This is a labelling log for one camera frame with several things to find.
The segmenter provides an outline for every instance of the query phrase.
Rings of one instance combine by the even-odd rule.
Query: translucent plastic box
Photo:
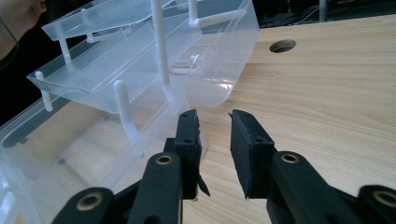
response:
[[[228,21],[202,28],[189,26],[187,4],[163,10],[170,78],[183,84],[191,105],[223,103],[257,42],[260,29],[251,1],[224,1],[198,2],[199,18],[232,15]],[[37,79],[35,73],[28,78],[42,91],[117,113],[112,90],[115,80],[127,82],[132,100],[151,80],[160,77],[152,22],[148,18],[112,34],[107,31],[106,35],[95,35],[105,40],[93,44],[83,41],[71,49],[72,62],[68,65],[61,55],[37,69],[44,80]]]
[[[175,136],[180,113],[228,99],[260,32],[251,1],[198,1],[196,15],[161,1],[169,83],[149,2],[97,0],[43,27],[61,44],[87,39],[28,76],[52,111],[40,101],[0,129],[0,222],[50,223],[82,189],[124,189]],[[126,16],[134,4],[142,13]]]

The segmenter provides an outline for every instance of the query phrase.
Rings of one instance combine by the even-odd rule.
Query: plastic post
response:
[[[243,17],[245,14],[246,11],[244,9],[238,9],[198,19],[197,0],[189,0],[189,26],[192,28],[203,28],[216,23],[230,21]]]
[[[84,21],[87,21],[88,19],[87,19],[87,14],[85,14],[85,13],[83,13],[84,11],[86,11],[87,9],[85,9],[85,8],[82,8],[81,9],[81,14],[82,14],[82,19],[84,20]],[[94,40],[93,40],[93,34],[92,33],[87,33],[87,42],[88,43],[93,43],[94,42]]]
[[[125,82],[121,80],[114,82],[114,90],[116,92],[122,128],[128,136],[129,141],[132,142],[134,137],[137,135],[138,130],[134,125],[134,121],[132,120],[131,112],[129,110],[129,97]]]
[[[72,62],[72,58],[70,56],[69,47],[67,47],[66,39],[60,39],[59,44],[61,45],[62,55],[64,56],[64,62],[66,64],[70,64]]]
[[[43,73],[40,71],[35,72],[35,77],[40,81],[44,80]],[[41,96],[43,97],[44,107],[46,107],[46,110],[48,112],[52,111],[53,108],[52,103],[50,102],[50,94],[47,91],[41,91]]]
[[[168,58],[166,53],[165,30],[163,24],[163,8],[160,0],[151,0],[151,13],[154,25],[154,38],[157,49],[158,68],[163,83],[170,86]]]

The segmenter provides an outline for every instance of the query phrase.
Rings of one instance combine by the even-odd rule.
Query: brass insert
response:
[[[170,156],[161,156],[155,160],[160,165],[166,165],[173,161],[172,157]]]
[[[92,192],[82,197],[77,203],[79,211],[89,211],[97,207],[103,200],[101,192]]]
[[[300,159],[293,154],[283,154],[280,156],[280,159],[288,163],[298,163],[300,161]]]
[[[389,207],[396,207],[396,194],[384,190],[376,190],[373,192],[374,198]]]

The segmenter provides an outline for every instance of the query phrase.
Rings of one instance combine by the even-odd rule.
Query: circular hole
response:
[[[326,220],[328,223],[332,223],[332,224],[344,223],[343,220],[336,215],[327,215]]]
[[[160,223],[161,223],[161,219],[157,216],[150,216],[145,220],[145,224],[160,224]]]
[[[283,53],[294,49],[296,42],[294,40],[280,40],[271,45],[270,51],[273,53]]]
[[[389,207],[396,207],[396,195],[392,192],[384,190],[376,190],[373,192],[375,199]]]
[[[170,156],[161,156],[155,160],[160,165],[166,165],[172,162],[172,157]]]
[[[77,203],[79,211],[88,211],[98,206],[103,200],[101,192],[93,192],[82,197]]]
[[[300,159],[292,154],[283,154],[281,157],[282,161],[288,162],[288,163],[297,163],[300,161]]]

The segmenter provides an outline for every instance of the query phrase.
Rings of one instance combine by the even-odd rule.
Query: wooden tabletop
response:
[[[270,46],[294,40],[294,49]],[[185,223],[270,223],[265,200],[245,200],[230,153],[233,109],[253,114],[277,150],[305,156],[333,187],[396,189],[396,15],[262,29],[231,97],[195,107],[208,151],[211,197],[184,202]]]

